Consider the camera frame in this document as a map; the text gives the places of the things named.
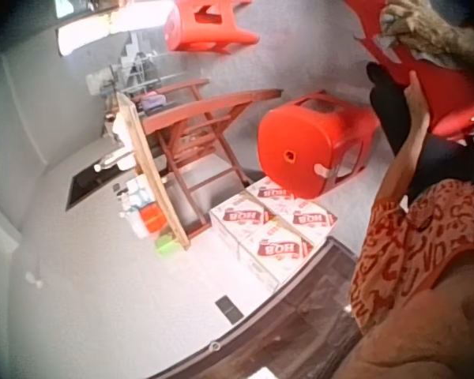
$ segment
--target black pants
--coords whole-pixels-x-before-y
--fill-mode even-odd
[[[371,91],[371,104],[396,155],[411,128],[404,87],[393,82],[376,85]],[[418,167],[409,185],[409,204],[426,188],[444,179],[474,184],[474,138],[467,137],[466,141],[468,145],[464,146],[430,133],[427,135]]]

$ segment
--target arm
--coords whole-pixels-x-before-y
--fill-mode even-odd
[[[416,172],[419,155],[427,136],[431,119],[428,103],[423,96],[416,73],[411,72],[410,79],[411,84],[404,93],[411,112],[411,130],[395,160],[389,166],[374,202],[387,199],[400,203]]]
[[[426,135],[426,133],[409,133],[402,149],[389,166],[374,202],[381,199],[401,202],[416,172]]]

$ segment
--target hand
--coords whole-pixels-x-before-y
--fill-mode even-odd
[[[409,73],[410,85],[404,90],[411,114],[411,133],[425,134],[430,126],[430,109],[416,71]]]

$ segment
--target cardboard box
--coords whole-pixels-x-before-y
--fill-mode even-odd
[[[210,211],[213,229],[272,294],[325,243],[337,218],[269,178]]]
[[[256,197],[272,213],[281,216],[291,211],[293,195],[268,177],[247,187],[246,191]]]
[[[295,198],[265,177],[246,188],[250,194],[295,228],[315,249],[325,243],[337,217],[310,201]]]
[[[209,212],[213,230],[239,259],[239,241],[248,238],[269,220],[269,211],[242,192]]]
[[[321,247],[332,230],[337,217],[307,200],[296,199],[290,212],[281,217],[300,233],[315,249]]]
[[[241,262],[274,292],[308,259],[313,246],[280,218],[240,242]]]

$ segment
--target person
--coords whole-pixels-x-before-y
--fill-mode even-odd
[[[395,159],[349,295],[363,339],[339,377],[474,377],[474,137],[462,145],[428,133],[414,72],[407,88],[378,64],[367,74]]]

